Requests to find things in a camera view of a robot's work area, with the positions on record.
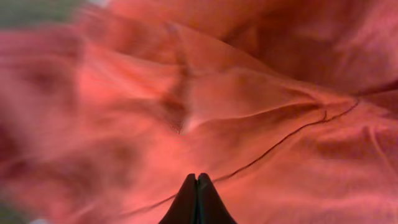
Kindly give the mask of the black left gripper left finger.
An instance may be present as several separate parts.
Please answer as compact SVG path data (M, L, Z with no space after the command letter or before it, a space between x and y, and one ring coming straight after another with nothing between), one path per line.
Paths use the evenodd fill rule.
M159 224L195 224L196 221L197 180L195 174L188 174Z

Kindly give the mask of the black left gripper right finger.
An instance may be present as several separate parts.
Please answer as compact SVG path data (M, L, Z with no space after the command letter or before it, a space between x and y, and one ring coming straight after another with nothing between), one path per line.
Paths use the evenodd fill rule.
M200 224L236 224L208 174L198 177L198 219Z

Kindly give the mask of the orange t-shirt with white print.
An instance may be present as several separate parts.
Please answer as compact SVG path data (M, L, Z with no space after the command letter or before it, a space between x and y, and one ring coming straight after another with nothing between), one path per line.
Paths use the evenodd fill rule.
M1 197L157 223L206 172L238 223L397 222L396 1L106 1L1 31Z

